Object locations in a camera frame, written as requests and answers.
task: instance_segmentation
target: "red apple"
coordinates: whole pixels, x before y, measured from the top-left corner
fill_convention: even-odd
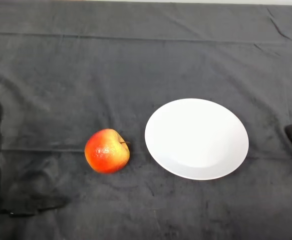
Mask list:
[[[85,156],[98,173],[110,174],[122,169],[130,152],[125,140],[114,129],[96,132],[87,142]]]

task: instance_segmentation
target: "gray fabric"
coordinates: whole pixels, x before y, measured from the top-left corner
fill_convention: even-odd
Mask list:
[[[151,158],[148,118],[181,98],[243,122],[250,149],[235,172],[194,181]],[[0,216],[0,240],[292,240],[292,7],[0,3],[0,102],[1,196],[71,199]],[[83,154],[103,128],[132,142],[116,174]]]

